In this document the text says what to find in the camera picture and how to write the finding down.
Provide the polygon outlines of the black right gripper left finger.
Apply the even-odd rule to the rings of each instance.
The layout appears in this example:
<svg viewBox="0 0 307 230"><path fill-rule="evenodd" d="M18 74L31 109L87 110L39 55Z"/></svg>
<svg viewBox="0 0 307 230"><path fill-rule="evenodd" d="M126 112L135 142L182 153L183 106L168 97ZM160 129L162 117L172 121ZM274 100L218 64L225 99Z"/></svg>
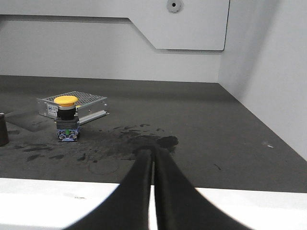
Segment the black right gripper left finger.
<svg viewBox="0 0 307 230"><path fill-rule="evenodd" d="M67 230L147 230L153 156L149 149L137 158L111 195Z"/></svg>

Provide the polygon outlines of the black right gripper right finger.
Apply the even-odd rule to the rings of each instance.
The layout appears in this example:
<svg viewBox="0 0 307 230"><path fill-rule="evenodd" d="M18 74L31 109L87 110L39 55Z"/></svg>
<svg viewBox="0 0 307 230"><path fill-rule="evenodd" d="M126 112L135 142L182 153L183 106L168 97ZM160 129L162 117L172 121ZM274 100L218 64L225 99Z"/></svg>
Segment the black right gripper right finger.
<svg viewBox="0 0 307 230"><path fill-rule="evenodd" d="M158 229L249 229L202 196L176 165L168 150L156 147L153 155Z"/></svg>

